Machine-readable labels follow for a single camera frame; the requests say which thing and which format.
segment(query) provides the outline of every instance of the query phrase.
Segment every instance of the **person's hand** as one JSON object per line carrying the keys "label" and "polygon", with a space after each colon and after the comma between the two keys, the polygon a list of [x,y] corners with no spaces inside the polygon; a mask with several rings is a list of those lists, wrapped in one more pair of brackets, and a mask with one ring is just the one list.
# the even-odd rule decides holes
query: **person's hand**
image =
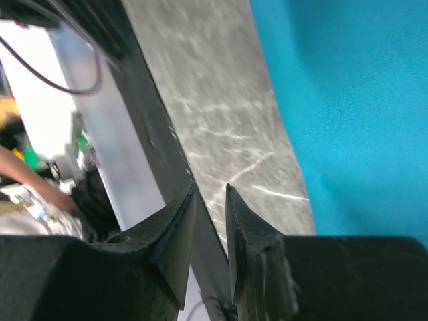
{"label": "person's hand", "polygon": [[49,185],[49,187],[45,187],[39,191],[39,194],[45,201],[55,205],[63,212],[71,213],[76,209],[73,199],[55,186]]}

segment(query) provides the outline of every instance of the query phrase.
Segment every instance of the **gray marble surface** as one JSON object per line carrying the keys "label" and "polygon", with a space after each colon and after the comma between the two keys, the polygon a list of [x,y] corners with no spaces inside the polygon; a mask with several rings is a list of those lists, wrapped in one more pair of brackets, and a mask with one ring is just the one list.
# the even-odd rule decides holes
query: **gray marble surface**
{"label": "gray marble surface", "polygon": [[247,0],[123,0],[225,245],[225,185],[284,233],[312,234]]}

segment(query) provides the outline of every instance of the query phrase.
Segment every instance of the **white wall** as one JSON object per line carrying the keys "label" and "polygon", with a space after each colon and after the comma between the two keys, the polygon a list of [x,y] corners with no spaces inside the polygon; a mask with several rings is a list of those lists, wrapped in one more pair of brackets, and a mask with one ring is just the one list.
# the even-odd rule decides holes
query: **white wall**
{"label": "white wall", "polygon": [[[23,29],[12,22],[1,21],[0,35],[38,72],[67,87],[54,47],[44,29]],[[64,145],[70,141],[70,112],[75,110],[73,98],[36,78],[2,45],[0,60],[36,153],[45,158],[64,154]]]}

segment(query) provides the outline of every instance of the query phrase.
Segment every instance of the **teal fabric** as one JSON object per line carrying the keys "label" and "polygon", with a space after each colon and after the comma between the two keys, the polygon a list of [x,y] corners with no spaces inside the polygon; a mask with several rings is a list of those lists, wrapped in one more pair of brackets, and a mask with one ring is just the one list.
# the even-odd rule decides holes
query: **teal fabric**
{"label": "teal fabric", "polygon": [[251,6],[318,234],[428,245],[428,1]]}

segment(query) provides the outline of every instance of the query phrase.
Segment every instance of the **yellow object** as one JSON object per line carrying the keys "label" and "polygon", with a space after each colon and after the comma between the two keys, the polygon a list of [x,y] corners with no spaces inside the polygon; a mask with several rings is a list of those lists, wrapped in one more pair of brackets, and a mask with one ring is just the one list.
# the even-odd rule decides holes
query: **yellow object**
{"label": "yellow object", "polygon": [[20,152],[19,150],[17,150],[16,148],[14,150],[12,150],[12,153],[19,158],[21,161],[24,161],[24,156],[22,155],[22,152]]}
{"label": "yellow object", "polygon": [[0,96],[0,128],[6,126],[7,115],[19,114],[16,101],[12,97]]}

